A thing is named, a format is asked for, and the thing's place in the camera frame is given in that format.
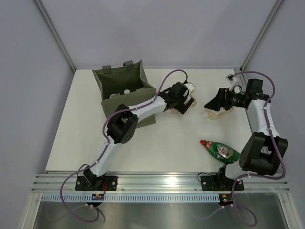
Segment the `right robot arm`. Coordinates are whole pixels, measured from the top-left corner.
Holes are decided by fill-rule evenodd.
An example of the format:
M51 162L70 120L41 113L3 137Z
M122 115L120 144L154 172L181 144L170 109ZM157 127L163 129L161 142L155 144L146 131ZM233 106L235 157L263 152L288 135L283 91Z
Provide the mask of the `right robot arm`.
M220 88L216 96L205 104L205 109L222 114L233 107L244 108L250 117L252 135L239 156L239 166L244 174L231 177L226 173L227 164L215 175L200 178L203 191L243 190L244 177L261 177L280 180L285 177L283 157L288 148L287 139L281 138L271 117L271 97L264 94L263 81L250 79L246 90L235 92L237 85Z

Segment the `green Fairy dish soap bottle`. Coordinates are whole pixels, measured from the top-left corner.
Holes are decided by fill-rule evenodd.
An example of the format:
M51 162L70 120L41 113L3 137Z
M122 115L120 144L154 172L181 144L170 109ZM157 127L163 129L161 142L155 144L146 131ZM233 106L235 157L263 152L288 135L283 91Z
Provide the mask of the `green Fairy dish soap bottle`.
M233 164L240 158L240 153L238 151L223 143L200 140L200 144L212 157L226 165Z

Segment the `grey Murrayle bottle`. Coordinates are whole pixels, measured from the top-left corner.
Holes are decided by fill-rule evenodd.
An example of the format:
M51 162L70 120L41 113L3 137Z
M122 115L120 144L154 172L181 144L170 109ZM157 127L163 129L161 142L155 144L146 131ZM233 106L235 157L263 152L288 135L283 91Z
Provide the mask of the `grey Murrayle bottle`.
M121 94L112 94L112 95L110 95L110 99L119 97L120 95L121 95Z

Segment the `amber soap bottle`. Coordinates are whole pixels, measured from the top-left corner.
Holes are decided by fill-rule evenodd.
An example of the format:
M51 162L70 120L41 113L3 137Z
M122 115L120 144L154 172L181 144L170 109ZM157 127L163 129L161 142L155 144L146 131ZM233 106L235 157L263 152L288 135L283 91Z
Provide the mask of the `amber soap bottle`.
M189 107L189 108L192 108L192 107L195 107L197 104L196 100L193 102L193 104ZM174 115L181 115L181 113L179 113L177 111L177 106L175 106L174 108L171 109L171 113L174 114Z
M202 114L202 118L208 118L211 120L219 119L222 116L225 116L231 112L233 112L234 108L231 108L229 110L225 110L224 108L221 108L220 111L214 111L211 109L204 109L204 113Z

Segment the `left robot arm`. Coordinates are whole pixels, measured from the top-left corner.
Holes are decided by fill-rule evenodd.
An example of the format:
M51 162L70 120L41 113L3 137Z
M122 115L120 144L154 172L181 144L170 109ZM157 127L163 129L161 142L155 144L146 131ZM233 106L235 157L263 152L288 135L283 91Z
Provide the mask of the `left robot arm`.
M194 102L194 89L194 84L190 82L177 82L143 103L132 106L119 105L103 125L102 133L106 141L101 153L83 172L86 185L92 190L98 190L102 186L110 160L121 145L131 140L140 121L170 109L185 114Z

